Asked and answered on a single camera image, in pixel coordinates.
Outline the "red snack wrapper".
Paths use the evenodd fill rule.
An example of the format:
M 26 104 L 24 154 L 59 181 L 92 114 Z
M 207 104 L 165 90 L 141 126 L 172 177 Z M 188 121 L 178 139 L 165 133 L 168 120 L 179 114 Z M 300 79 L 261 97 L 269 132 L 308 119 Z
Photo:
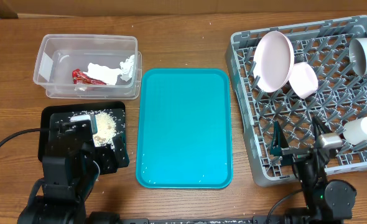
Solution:
M 76 69 L 72 72 L 72 80 L 74 84 L 86 84 L 86 85 L 106 85 L 105 82 L 90 78 L 85 75 L 80 69 Z

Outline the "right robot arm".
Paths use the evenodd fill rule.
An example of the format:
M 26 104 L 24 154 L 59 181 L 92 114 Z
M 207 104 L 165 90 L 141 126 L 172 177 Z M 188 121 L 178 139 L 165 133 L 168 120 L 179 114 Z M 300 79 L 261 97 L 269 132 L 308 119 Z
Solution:
M 313 146 L 296 149 L 290 147 L 279 122 L 274 123 L 270 152 L 281 158 L 283 166 L 291 166 L 301 188 L 276 202 L 266 216 L 265 223 L 343 223 L 352 218 L 357 191 L 344 180 L 328 180 L 325 166 L 343 147 L 343 140 L 312 117 Z M 305 207 L 290 208 L 283 216 L 273 217 L 274 210 L 295 194 L 302 193 Z

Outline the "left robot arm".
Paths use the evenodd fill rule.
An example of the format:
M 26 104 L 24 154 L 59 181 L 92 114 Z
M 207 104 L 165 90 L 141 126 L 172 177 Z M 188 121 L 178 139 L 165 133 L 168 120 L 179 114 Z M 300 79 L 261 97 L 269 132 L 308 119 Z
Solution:
M 100 175 L 129 165 L 125 148 L 95 147 L 89 120 L 62 123 L 42 156 L 44 176 L 32 188 L 19 223 L 121 223 L 116 213 L 86 214 L 85 202 Z

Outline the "pink bowl with rice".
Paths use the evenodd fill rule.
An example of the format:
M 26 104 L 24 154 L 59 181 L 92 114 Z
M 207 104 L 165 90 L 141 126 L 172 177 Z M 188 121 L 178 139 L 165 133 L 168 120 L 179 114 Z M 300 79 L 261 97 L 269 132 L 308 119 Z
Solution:
M 289 83 L 295 94 L 301 99 L 306 99 L 318 89 L 317 75 L 306 62 L 296 63 L 293 66 Z

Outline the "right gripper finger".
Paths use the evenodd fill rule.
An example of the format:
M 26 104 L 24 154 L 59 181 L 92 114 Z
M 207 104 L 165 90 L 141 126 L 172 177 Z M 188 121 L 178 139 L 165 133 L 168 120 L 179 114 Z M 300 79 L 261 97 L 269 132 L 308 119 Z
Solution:
M 328 128 L 318 116 L 312 117 L 312 127 L 315 140 L 317 140 L 321 134 L 332 132 L 331 129 Z
M 284 136 L 283 129 L 278 121 L 274 122 L 274 132 L 272 136 L 271 149 L 288 148 L 289 144 Z

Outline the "large white plate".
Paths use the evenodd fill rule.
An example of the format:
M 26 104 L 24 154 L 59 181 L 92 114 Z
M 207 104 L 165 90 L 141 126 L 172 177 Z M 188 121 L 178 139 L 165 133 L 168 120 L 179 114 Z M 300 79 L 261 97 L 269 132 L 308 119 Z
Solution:
M 294 49 L 290 40 L 279 31 L 268 32 L 258 43 L 254 53 L 254 77 L 257 86 L 272 93 L 289 80 L 294 66 Z

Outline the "white paper cup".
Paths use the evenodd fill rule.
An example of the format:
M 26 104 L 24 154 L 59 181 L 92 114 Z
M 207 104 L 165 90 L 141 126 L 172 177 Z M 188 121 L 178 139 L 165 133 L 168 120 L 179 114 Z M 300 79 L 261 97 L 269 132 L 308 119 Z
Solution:
M 344 125 L 344 138 L 352 145 L 367 141 L 367 117 L 350 121 Z

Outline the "white napkin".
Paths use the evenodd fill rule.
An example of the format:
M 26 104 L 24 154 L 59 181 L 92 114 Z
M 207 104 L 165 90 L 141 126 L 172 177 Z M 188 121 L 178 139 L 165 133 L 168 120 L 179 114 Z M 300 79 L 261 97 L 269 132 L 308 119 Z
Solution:
M 109 68 L 107 66 L 89 63 L 88 71 L 83 72 L 89 78 L 99 80 L 106 85 L 117 84 L 118 78 L 127 82 L 134 74 L 135 55 L 131 55 L 125 61 L 120 62 L 120 68 Z

